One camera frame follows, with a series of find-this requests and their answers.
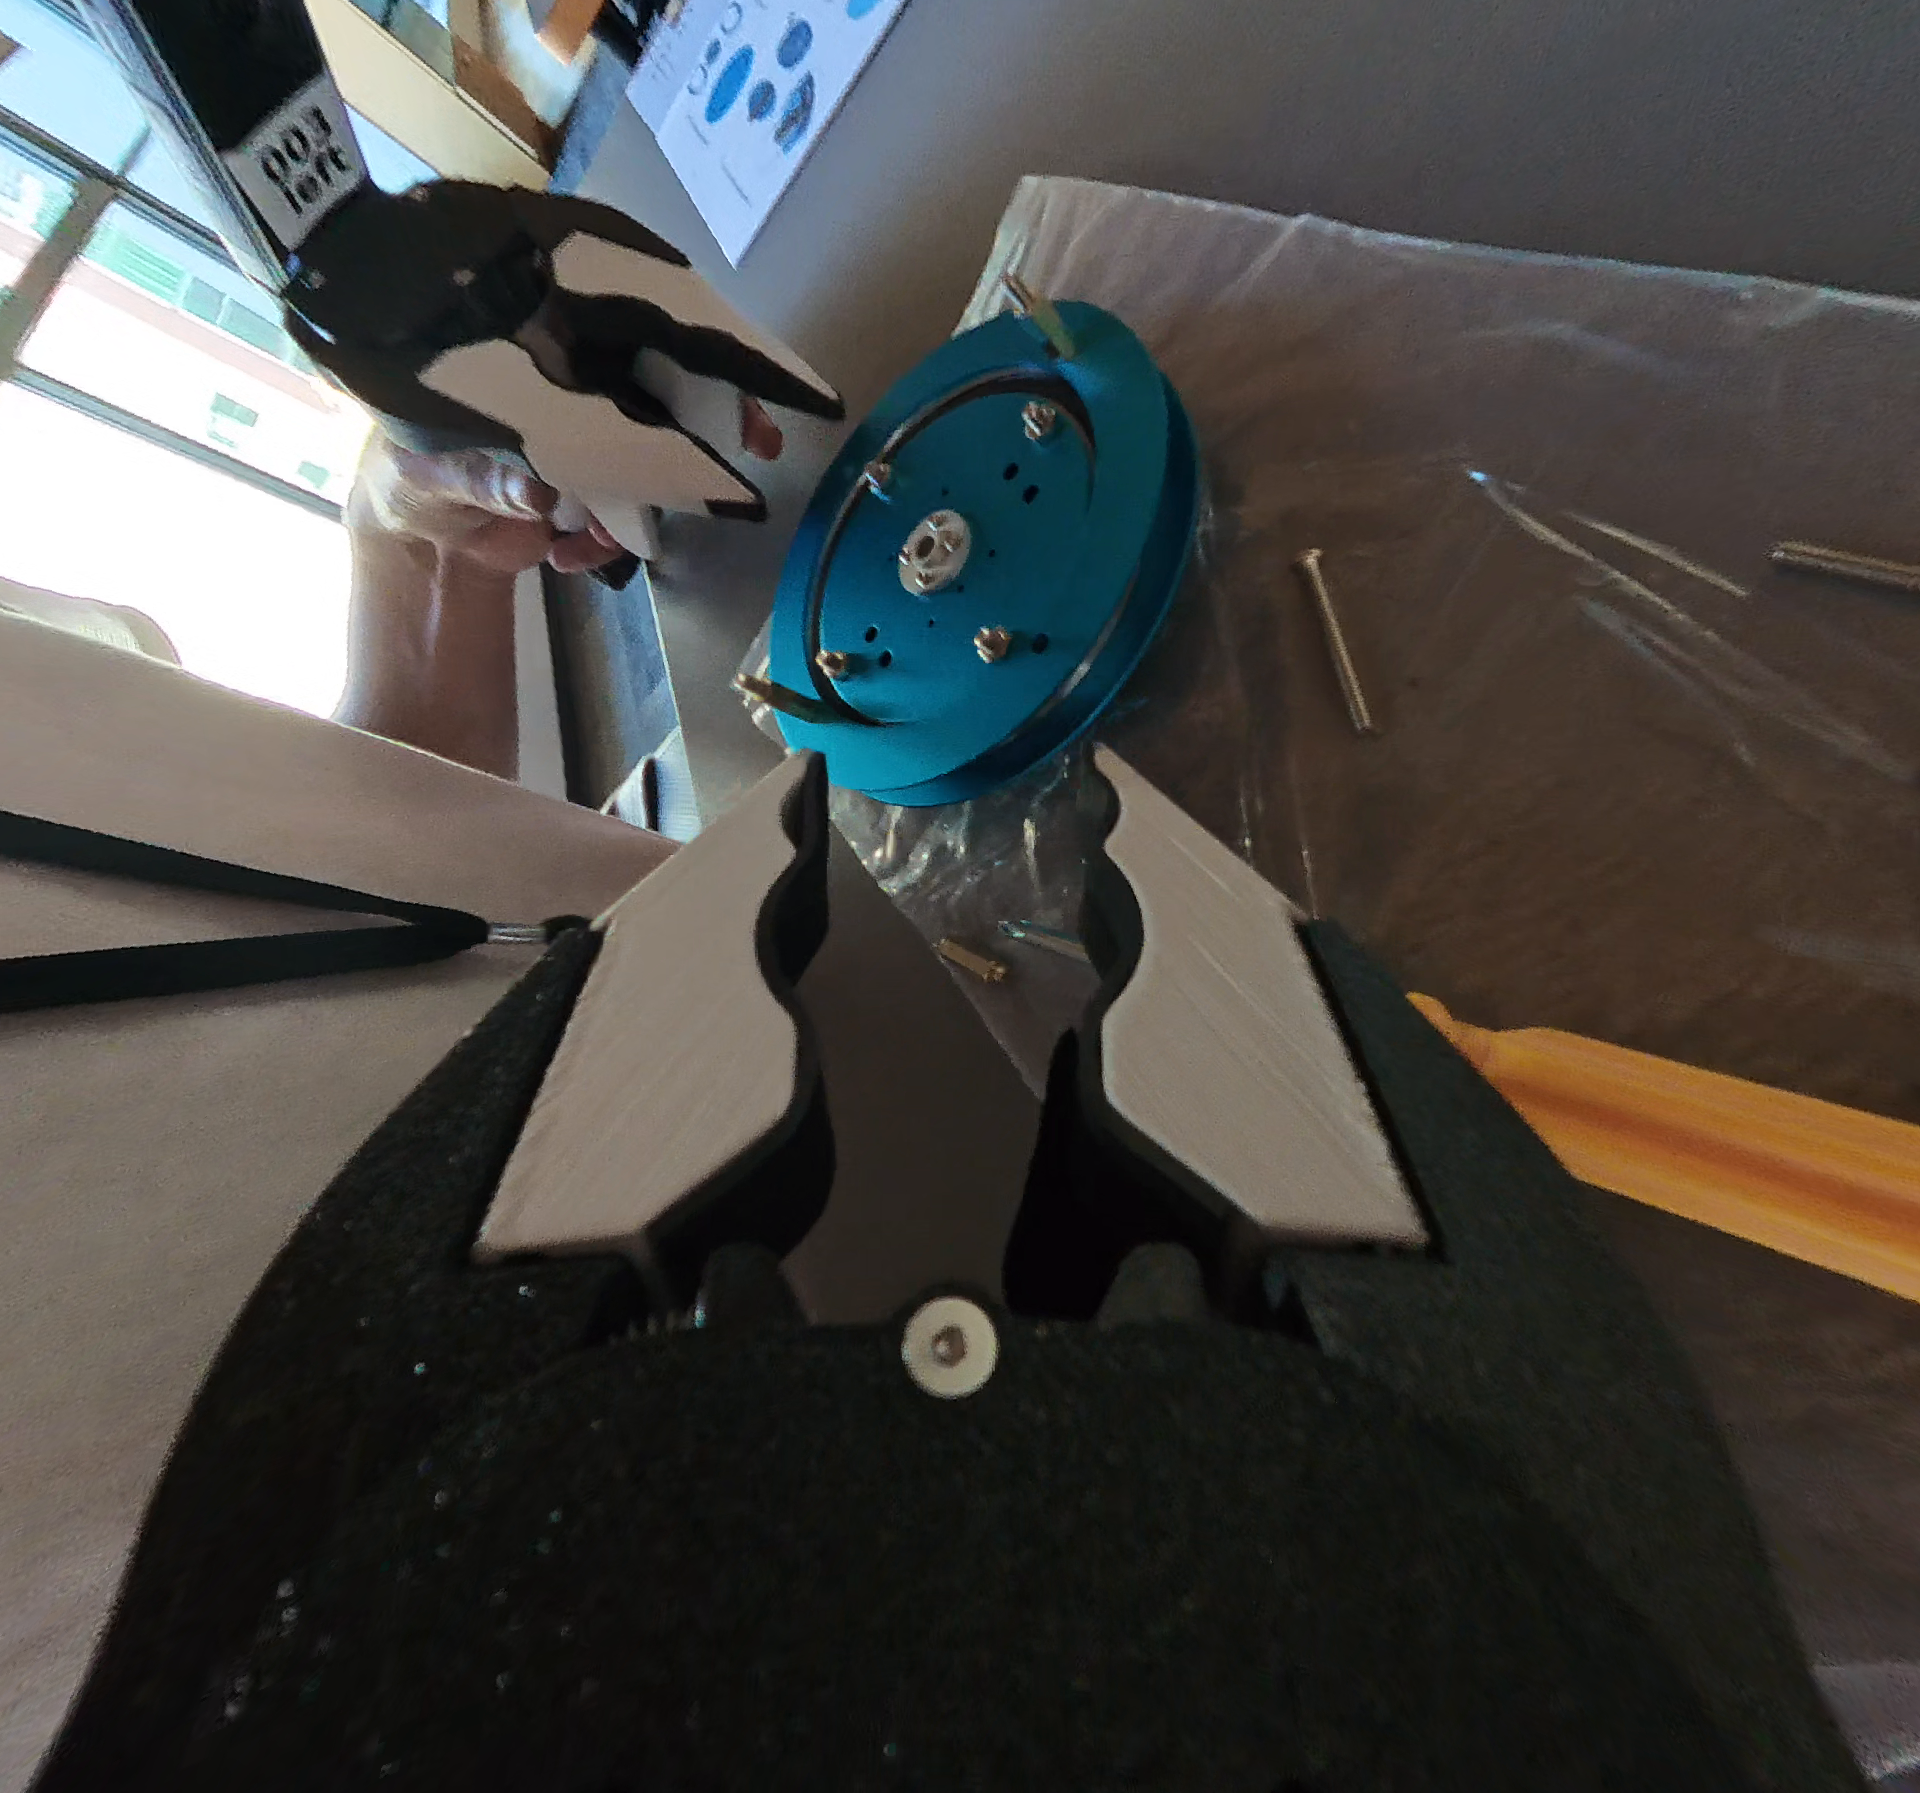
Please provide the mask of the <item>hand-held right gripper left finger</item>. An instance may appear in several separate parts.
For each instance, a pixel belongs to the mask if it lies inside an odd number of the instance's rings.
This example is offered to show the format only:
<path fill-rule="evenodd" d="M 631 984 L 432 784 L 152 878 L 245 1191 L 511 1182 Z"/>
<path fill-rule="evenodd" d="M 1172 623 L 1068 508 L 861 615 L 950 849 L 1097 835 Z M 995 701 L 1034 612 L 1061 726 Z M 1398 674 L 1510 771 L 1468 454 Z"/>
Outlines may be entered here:
<path fill-rule="evenodd" d="M 814 1227 L 836 1152 L 800 976 L 827 835 L 825 761 L 792 755 L 599 916 L 475 1263 L 610 1256 L 689 1305 L 721 1248 L 784 1261 Z"/>

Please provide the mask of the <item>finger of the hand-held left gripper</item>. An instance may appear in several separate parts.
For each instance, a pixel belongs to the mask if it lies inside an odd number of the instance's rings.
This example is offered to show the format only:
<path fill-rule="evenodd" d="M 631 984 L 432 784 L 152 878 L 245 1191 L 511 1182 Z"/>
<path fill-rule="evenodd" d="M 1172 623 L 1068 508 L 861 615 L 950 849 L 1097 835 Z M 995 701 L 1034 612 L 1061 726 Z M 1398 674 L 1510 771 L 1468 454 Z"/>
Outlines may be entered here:
<path fill-rule="evenodd" d="M 784 340 L 732 308 L 658 239 L 533 233 L 542 295 L 529 358 L 558 389 L 633 421 L 721 421 L 741 402 L 840 421 L 846 402 Z"/>
<path fill-rule="evenodd" d="M 423 368 L 422 385 L 514 431 L 529 469 L 604 526 L 641 508 L 767 520 L 763 492 L 689 432 L 550 382 L 514 340 L 449 350 Z"/>

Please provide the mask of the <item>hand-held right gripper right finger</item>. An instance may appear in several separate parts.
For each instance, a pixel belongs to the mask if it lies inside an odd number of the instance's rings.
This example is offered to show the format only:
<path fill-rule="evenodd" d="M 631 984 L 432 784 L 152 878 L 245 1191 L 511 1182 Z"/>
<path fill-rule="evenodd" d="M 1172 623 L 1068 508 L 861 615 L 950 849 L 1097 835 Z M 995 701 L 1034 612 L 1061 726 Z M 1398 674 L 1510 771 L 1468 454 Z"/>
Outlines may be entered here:
<path fill-rule="evenodd" d="M 1127 1275 L 1275 1318 L 1297 1253 L 1428 1258 L 1430 1224 L 1304 916 L 1127 759 L 1094 748 L 1081 939 L 1001 1258 L 1022 1318 L 1097 1318 Z"/>

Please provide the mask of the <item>blue round turntable base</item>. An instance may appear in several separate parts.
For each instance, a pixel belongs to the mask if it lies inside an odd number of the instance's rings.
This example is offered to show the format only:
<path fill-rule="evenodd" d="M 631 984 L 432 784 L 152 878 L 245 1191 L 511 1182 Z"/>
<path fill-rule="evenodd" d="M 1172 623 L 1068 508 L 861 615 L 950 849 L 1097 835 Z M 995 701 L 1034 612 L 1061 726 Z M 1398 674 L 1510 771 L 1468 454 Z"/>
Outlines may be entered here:
<path fill-rule="evenodd" d="M 800 517 L 740 671 L 847 711 L 807 726 L 764 708 L 844 791 L 995 791 L 1097 722 L 1172 611 L 1200 513 L 1188 413 L 1117 316 L 1053 305 L 1073 362 L 1005 312 L 946 340 Z"/>

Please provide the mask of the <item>yellow tool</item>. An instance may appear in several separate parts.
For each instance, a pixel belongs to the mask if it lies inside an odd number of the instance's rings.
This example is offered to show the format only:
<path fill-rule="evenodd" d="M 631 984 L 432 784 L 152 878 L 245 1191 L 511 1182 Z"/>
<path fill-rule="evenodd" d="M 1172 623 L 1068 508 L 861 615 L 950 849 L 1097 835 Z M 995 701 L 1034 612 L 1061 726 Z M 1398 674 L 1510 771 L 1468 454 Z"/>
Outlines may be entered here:
<path fill-rule="evenodd" d="M 1915 1298 L 1915 1126 L 1555 1028 L 1488 1028 L 1405 993 L 1352 938 L 1306 921 L 1430 1224 L 1428 1258 L 1462 1247 L 1441 1213 L 1445 1158 L 1494 1178 L 1515 1128 L 1521 1167 Z"/>

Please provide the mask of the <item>person's left forearm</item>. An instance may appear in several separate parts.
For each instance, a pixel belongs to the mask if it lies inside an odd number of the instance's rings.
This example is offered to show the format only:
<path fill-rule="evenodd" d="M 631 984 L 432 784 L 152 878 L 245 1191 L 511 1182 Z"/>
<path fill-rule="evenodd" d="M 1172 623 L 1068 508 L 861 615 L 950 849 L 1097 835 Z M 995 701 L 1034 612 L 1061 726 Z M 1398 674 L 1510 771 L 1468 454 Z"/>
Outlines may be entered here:
<path fill-rule="evenodd" d="M 516 574 L 425 539 L 354 527 L 347 543 L 347 677 L 332 718 L 516 782 Z"/>

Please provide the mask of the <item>grey desk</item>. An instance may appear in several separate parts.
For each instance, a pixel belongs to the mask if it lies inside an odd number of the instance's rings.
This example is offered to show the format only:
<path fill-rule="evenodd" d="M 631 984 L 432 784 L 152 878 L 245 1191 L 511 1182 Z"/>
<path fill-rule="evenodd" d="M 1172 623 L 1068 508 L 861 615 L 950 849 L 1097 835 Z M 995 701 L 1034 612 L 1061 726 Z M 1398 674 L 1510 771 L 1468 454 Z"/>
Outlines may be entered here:
<path fill-rule="evenodd" d="M 854 415 L 1028 174 L 1915 302 L 1915 0 L 915 0 L 740 268 L 629 106 L 575 168 Z"/>

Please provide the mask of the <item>person's left hand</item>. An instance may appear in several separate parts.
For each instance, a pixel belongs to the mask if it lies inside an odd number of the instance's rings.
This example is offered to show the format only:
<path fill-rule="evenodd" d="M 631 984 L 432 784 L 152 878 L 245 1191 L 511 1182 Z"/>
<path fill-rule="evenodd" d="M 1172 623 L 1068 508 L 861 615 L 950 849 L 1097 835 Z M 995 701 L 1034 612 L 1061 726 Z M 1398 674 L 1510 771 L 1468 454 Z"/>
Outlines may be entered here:
<path fill-rule="evenodd" d="M 354 594 L 427 589 L 445 571 L 511 581 L 539 565 L 609 571 L 636 560 L 592 513 L 514 456 L 419 454 L 371 426 L 347 494 Z"/>

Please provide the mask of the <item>open instruction booklet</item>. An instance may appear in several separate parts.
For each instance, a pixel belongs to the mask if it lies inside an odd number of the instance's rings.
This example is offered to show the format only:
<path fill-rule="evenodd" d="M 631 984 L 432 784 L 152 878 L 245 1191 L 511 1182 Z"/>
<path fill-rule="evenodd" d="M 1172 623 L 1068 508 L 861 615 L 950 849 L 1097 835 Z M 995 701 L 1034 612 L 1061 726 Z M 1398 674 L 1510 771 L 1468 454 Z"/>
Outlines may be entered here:
<path fill-rule="evenodd" d="M 737 266 L 907 0 L 666 0 L 628 99 Z"/>

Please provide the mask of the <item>tall framed window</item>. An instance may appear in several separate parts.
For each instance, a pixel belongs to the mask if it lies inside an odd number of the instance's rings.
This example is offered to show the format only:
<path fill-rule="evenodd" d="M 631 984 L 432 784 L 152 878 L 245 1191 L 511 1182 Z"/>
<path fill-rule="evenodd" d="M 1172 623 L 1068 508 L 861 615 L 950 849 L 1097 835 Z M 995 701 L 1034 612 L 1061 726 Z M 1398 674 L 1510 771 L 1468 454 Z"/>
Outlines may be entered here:
<path fill-rule="evenodd" d="M 4 575 L 132 609 L 176 659 L 327 716 L 369 419 L 232 266 L 68 0 L 1 0 Z"/>

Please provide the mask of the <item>large clear plastic bag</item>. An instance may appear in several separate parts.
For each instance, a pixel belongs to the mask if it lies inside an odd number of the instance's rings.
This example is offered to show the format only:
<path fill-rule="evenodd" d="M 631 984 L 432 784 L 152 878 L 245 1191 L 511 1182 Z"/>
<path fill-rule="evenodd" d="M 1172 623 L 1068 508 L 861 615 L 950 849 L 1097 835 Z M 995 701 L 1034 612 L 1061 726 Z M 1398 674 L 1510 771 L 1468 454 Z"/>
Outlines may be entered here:
<path fill-rule="evenodd" d="M 1206 503 L 1090 729 L 1409 992 L 1915 1123 L 1908 298 L 1020 178 L 1001 271 L 1123 319 Z M 1295 557 L 1323 548 L 1378 736 Z"/>

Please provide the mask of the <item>long silver bolt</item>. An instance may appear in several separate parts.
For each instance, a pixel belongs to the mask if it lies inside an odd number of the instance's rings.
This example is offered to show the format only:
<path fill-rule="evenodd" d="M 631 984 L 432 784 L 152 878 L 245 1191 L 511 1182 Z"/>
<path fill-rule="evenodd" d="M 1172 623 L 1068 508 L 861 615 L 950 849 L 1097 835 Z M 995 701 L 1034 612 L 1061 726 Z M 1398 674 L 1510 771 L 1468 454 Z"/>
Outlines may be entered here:
<path fill-rule="evenodd" d="M 1332 677 L 1347 711 L 1348 723 L 1359 737 L 1373 737 L 1379 731 L 1372 702 L 1364 690 L 1345 623 L 1332 601 L 1332 589 L 1325 577 L 1325 554 L 1320 546 L 1303 548 L 1295 557 L 1295 571 L 1304 583 L 1306 603 L 1318 621 L 1323 648 L 1329 659 Z"/>

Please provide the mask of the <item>thin silver bolt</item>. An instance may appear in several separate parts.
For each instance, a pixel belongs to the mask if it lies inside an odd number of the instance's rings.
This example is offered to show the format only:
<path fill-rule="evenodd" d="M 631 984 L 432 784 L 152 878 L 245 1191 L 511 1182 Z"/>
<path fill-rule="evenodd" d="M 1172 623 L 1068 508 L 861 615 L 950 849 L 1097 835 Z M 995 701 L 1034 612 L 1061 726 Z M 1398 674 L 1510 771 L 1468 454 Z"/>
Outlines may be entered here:
<path fill-rule="evenodd" d="M 1811 540 L 1790 539 L 1769 548 L 1769 564 L 1846 583 L 1918 594 L 1920 574 L 1915 562 L 1893 562 Z"/>

